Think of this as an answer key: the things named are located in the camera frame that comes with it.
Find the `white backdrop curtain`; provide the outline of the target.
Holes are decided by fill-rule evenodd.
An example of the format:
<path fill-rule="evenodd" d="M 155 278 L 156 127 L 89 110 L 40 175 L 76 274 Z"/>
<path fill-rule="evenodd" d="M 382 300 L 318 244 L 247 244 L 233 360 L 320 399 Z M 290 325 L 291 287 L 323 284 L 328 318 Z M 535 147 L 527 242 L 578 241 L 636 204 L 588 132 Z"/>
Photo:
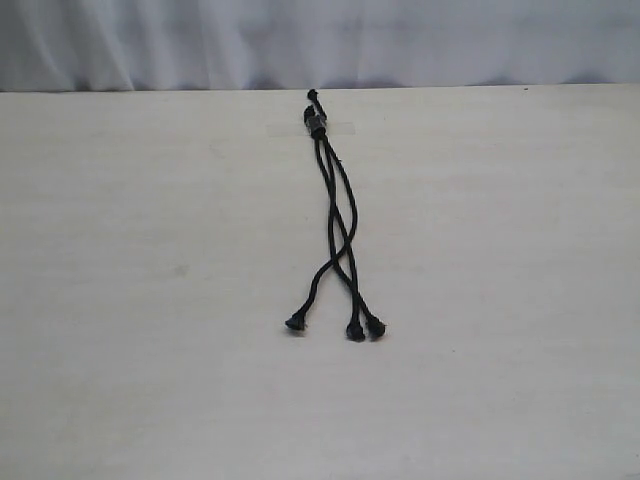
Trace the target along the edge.
<path fill-rule="evenodd" d="M 5 91 L 635 83 L 635 1 L 5 1 Z"/>

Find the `clear tape strip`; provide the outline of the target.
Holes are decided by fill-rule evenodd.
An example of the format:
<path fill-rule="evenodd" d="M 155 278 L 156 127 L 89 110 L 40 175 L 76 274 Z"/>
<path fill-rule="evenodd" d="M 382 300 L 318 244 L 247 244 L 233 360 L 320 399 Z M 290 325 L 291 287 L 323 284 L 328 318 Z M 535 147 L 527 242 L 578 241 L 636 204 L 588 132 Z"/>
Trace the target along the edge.
<path fill-rule="evenodd" d="M 326 130 L 330 136 L 352 136 L 356 134 L 356 127 L 351 122 L 329 123 Z M 309 136 L 309 131 L 303 123 L 269 123 L 266 125 L 266 132 L 270 137 Z"/>

